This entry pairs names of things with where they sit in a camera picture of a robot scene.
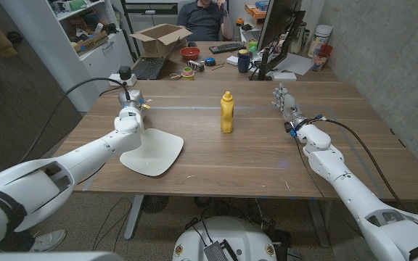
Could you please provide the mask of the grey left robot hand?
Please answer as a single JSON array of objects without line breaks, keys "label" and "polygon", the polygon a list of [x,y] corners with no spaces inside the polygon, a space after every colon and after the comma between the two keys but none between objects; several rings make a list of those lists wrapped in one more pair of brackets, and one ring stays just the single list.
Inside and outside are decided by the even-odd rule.
[{"label": "grey left robot hand", "polygon": [[137,89],[120,92],[118,101],[122,107],[135,107],[139,110],[150,108],[150,106],[147,105],[148,101],[144,100],[141,91]]}]

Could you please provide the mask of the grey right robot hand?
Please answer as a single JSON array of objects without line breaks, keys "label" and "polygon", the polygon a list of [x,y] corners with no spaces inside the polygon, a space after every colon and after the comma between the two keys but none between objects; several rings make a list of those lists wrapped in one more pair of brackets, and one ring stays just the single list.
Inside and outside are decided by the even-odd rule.
[{"label": "grey right robot hand", "polygon": [[286,122],[292,126],[294,131],[297,131],[306,121],[306,117],[295,98],[283,83],[280,83],[279,87],[274,89],[273,95],[274,101],[272,104],[280,109]]}]

